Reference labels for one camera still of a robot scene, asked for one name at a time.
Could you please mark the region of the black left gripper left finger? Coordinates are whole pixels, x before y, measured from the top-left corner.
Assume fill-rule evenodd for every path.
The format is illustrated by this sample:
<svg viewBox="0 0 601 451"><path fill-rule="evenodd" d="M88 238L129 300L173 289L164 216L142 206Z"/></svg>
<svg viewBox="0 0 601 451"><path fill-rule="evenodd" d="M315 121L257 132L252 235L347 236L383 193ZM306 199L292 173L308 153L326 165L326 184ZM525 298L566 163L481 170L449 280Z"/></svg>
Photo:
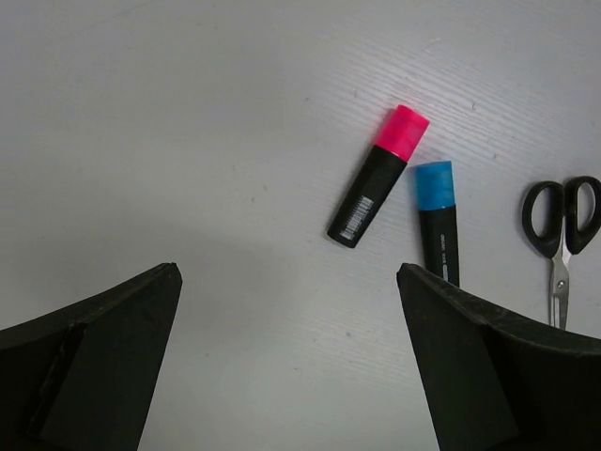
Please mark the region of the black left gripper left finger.
<svg viewBox="0 0 601 451"><path fill-rule="evenodd" d="M137 449L180 292L163 263L2 330L2 449Z"/></svg>

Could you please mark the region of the black handled scissors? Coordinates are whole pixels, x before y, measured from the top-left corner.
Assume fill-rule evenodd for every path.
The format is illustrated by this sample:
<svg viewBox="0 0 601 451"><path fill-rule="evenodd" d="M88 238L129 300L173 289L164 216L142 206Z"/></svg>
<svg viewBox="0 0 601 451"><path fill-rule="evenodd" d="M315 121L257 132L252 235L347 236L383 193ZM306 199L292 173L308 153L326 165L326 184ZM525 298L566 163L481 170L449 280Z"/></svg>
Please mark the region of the black handled scissors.
<svg viewBox="0 0 601 451"><path fill-rule="evenodd" d="M586 226L578 226L578 192L588 186L592 192L593 211ZM544 230L537 233L533 210L538 196L548 193L547 218ZM552 327L567 327L569 308L569 260L586 248L600 230L600 180L579 176L561 184L553 180L534 183L523 199L522 230L531 247L550 261L548 316Z"/></svg>

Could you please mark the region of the pink cap black highlighter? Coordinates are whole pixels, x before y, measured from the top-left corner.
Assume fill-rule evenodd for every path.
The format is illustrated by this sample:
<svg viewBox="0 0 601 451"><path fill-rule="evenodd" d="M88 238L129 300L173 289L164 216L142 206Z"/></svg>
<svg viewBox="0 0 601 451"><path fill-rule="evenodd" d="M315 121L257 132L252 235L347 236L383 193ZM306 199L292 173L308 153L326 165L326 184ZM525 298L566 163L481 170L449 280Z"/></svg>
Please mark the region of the pink cap black highlighter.
<svg viewBox="0 0 601 451"><path fill-rule="evenodd" d="M327 230L333 241L354 248L371 225L421 142L430 121L399 105L386 116L367 158Z"/></svg>

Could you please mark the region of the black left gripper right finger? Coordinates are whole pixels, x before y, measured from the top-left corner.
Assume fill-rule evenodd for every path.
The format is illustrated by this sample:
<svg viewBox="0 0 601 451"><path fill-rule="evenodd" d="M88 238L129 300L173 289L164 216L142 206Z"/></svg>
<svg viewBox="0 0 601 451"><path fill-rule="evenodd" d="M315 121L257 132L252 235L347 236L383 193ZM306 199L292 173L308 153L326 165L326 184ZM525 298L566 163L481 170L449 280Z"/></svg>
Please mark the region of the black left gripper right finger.
<svg viewBox="0 0 601 451"><path fill-rule="evenodd" d="M600 341L529 319L416 264L401 304L441 450L597 450Z"/></svg>

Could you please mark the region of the blue cap black highlighter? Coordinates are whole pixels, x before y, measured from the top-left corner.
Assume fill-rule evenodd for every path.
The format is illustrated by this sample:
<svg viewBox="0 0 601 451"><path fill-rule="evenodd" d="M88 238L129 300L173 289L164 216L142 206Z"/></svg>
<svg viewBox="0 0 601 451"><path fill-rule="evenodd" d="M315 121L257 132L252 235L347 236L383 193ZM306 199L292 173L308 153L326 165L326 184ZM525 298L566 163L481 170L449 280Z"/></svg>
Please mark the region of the blue cap black highlighter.
<svg viewBox="0 0 601 451"><path fill-rule="evenodd" d="M417 211L424 267L459 287L460 266L453 166L450 161L415 167Z"/></svg>

